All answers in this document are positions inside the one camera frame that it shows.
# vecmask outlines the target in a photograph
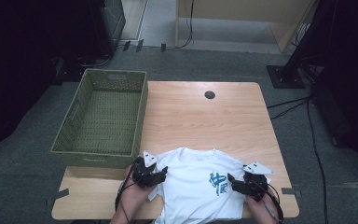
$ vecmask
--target green basket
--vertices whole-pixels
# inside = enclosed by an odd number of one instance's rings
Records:
[[[87,69],[51,153],[67,166],[126,168],[139,155],[146,72]]]

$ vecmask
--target human hand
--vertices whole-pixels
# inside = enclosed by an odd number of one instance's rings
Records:
[[[275,196],[270,188],[268,188],[268,193],[272,196]],[[274,205],[274,202],[267,195],[264,195],[263,199],[257,202],[254,197],[246,195],[246,201],[249,205],[249,208],[252,212],[252,215],[255,221],[259,224],[275,224],[277,223],[278,211]]]
[[[127,167],[125,176],[131,170],[131,165]],[[132,174],[130,175],[129,180],[127,181],[126,186],[122,187],[122,194],[120,202],[117,206],[117,211],[113,215],[111,224],[121,224],[129,223],[132,220],[135,213],[142,206],[142,204],[147,199],[147,196],[156,186],[141,189],[132,179]]]

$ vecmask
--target table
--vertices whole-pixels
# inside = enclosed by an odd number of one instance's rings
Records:
[[[216,148],[240,161],[259,161],[273,170],[271,184],[281,197],[285,217],[298,216],[282,154],[258,84],[253,82],[149,81],[141,154],[158,155],[178,147]],[[207,99],[206,91],[215,97]],[[60,190],[69,195],[56,200],[55,219],[110,219],[124,170],[67,167]],[[145,202],[135,219],[154,219],[163,201]],[[244,206],[243,217],[250,217]]]
[[[175,46],[179,19],[267,21],[281,52],[286,52],[303,22],[310,22],[319,0],[176,0]]]

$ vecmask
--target white t-shirt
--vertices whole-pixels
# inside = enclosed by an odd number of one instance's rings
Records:
[[[234,220],[242,216],[245,196],[234,191],[227,173],[243,179],[243,162],[222,151],[193,150],[179,147],[157,155],[157,171],[168,166],[165,182],[149,195],[160,195],[164,201],[160,224],[208,223]]]

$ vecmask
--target black stand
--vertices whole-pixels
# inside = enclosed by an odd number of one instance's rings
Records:
[[[317,27],[323,21],[324,15],[330,9],[335,0],[320,1],[318,8],[310,24],[310,28],[303,36],[302,40],[293,52],[292,57],[285,66],[267,65],[269,77],[272,85],[276,89],[304,89],[300,75],[297,72],[302,61],[306,59],[307,45],[312,41]]]

